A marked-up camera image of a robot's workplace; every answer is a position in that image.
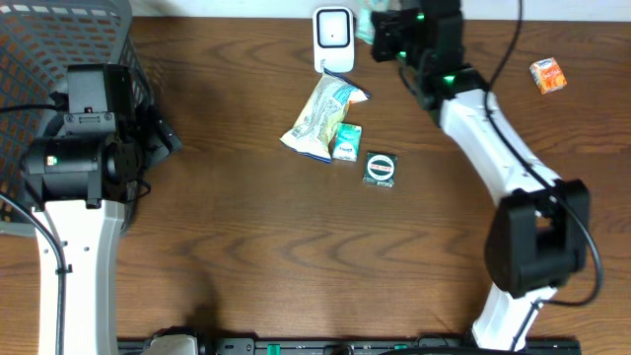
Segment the green white snack packet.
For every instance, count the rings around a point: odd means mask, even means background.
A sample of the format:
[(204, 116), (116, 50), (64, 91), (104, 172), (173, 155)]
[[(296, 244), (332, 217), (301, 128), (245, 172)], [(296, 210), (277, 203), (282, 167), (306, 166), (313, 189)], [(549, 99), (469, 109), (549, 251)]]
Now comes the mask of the green white snack packet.
[(355, 36), (367, 44), (374, 43), (375, 28), (371, 20), (373, 10), (373, 3), (368, 2), (363, 3), (357, 12)]

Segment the teal Kleenex tissue pack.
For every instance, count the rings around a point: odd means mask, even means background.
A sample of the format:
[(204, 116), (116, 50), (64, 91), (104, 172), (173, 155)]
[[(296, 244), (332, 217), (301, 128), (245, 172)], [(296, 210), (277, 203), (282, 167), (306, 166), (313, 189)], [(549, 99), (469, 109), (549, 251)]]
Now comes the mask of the teal Kleenex tissue pack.
[(339, 123), (332, 158), (349, 162), (356, 162), (359, 155), (363, 128), (359, 125)]

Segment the yellow white snack bag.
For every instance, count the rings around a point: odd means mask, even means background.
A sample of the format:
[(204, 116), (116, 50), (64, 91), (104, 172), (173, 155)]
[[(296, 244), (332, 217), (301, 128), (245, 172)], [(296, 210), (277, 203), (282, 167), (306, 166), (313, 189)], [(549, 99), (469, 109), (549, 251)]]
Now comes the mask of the yellow white snack bag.
[(324, 69), (294, 125), (280, 142), (317, 161), (332, 160), (329, 144), (352, 104), (367, 101), (371, 94), (344, 76)]

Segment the dark box round white label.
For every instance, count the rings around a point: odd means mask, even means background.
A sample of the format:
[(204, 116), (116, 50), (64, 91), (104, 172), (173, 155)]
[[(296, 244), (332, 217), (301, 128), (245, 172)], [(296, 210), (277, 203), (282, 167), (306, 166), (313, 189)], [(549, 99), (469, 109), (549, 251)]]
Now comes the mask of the dark box round white label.
[(398, 157), (391, 154), (368, 152), (363, 182), (371, 185), (392, 188)]

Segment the clear orange snack packet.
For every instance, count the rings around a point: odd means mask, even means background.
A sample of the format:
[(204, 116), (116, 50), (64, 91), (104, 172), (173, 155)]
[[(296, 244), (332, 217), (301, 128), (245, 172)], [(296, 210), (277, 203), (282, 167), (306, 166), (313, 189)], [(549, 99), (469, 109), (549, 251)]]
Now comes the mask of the clear orange snack packet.
[(565, 75), (554, 57), (533, 62), (529, 71), (542, 95), (561, 90), (567, 85)]

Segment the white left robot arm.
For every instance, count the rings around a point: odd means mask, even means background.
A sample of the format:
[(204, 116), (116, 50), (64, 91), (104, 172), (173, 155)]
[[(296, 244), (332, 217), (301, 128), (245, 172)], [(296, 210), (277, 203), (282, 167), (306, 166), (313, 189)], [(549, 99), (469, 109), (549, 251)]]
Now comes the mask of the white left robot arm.
[(151, 187), (144, 175), (182, 144), (135, 103), (130, 69), (72, 65), (60, 131), (25, 155), (40, 267), (38, 353), (115, 354), (118, 242)]

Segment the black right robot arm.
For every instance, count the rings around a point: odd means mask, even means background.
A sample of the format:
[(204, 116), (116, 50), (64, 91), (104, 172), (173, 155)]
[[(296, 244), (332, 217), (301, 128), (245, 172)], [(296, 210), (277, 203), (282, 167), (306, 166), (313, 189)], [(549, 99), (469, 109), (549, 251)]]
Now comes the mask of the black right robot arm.
[(596, 284), (567, 307), (598, 295), (602, 263), (589, 232), (591, 197), (578, 179), (564, 180), (529, 149), (502, 113), (494, 82), (464, 60), (464, 19), (457, 1), (411, 1), (374, 12), (372, 56), (410, 70), (406, 87), (463, 151), (496, 206), (484, 247), (492, 286), (469, 337), (489, 354), (526, 349), (526, 335), (545, 305), (591, 258)]

